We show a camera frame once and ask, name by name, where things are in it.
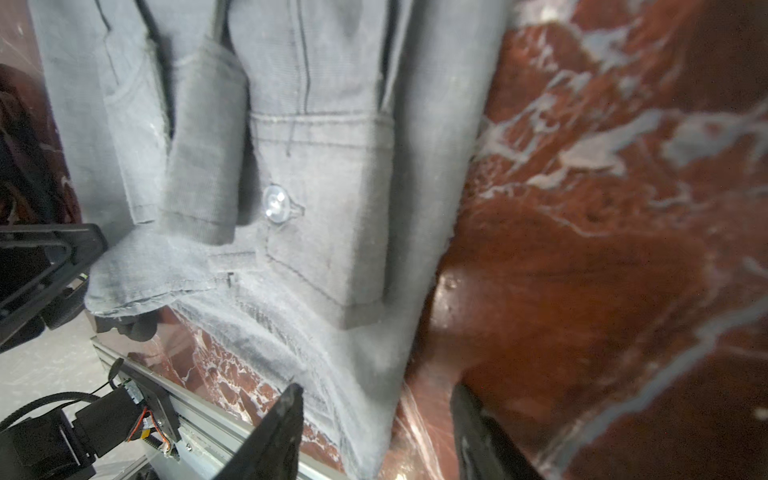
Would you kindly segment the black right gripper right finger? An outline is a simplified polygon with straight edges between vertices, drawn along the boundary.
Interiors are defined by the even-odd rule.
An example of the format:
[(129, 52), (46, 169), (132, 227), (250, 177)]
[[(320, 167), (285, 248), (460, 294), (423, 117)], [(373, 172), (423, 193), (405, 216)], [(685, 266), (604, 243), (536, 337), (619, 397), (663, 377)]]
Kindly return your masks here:
[(461, 480), (543, 479), (466, 384), (454, 387), (450, 412)]

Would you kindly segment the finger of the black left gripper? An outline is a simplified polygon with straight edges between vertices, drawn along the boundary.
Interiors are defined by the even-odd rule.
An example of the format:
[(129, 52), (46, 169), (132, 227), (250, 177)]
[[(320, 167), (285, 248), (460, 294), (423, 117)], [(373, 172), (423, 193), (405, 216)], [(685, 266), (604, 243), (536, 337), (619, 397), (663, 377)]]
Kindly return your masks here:
[(90, 267), (106, 252), (95, 224), (1, 228), (1, 346), (15, 348), (84, 309)]

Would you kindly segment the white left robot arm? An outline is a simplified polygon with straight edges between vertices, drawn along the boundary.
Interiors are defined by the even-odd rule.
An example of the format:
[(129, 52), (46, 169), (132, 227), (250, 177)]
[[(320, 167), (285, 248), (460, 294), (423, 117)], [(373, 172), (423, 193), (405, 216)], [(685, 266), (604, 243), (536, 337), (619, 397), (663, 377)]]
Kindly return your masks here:
[[(107, 250), (93, 224), (1, 229), (1, 349), (11, 350), (72, 319), (84, 305), (88, 269)], [(141, 437), (150, 410), (114, 379), (110, 392), (61, 392), (18, 408), (1, 422), (4, 479), (90, 479), (95, 461)]]

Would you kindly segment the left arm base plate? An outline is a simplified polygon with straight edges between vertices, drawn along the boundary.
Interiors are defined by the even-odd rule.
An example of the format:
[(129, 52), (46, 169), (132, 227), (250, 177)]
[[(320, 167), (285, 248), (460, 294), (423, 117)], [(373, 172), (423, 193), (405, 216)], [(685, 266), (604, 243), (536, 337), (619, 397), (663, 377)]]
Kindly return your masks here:
[(113, 390), (123, 388), (139, 408), (125, 442), (142, 440), (166, 458), (179, 460), (180, 420), (170, 393), (149, 375), (117, 358), (108, 373)]

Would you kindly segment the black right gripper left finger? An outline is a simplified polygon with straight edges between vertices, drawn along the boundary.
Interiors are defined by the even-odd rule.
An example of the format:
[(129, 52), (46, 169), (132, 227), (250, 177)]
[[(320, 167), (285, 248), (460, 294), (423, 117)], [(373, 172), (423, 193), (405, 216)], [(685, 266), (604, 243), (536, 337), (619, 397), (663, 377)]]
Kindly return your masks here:
[(290, 384), (214, 479), (296, 480), (303, 406), (303, 388)]

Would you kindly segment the grey long sleeve shirt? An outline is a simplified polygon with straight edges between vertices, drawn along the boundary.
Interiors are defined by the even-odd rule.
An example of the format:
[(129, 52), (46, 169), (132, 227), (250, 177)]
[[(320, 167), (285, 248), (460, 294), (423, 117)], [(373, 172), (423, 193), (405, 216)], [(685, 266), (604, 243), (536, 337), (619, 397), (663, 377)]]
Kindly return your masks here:
[(171, 307), (378, 476), (505, 1), (32, 1), (87, 309)]

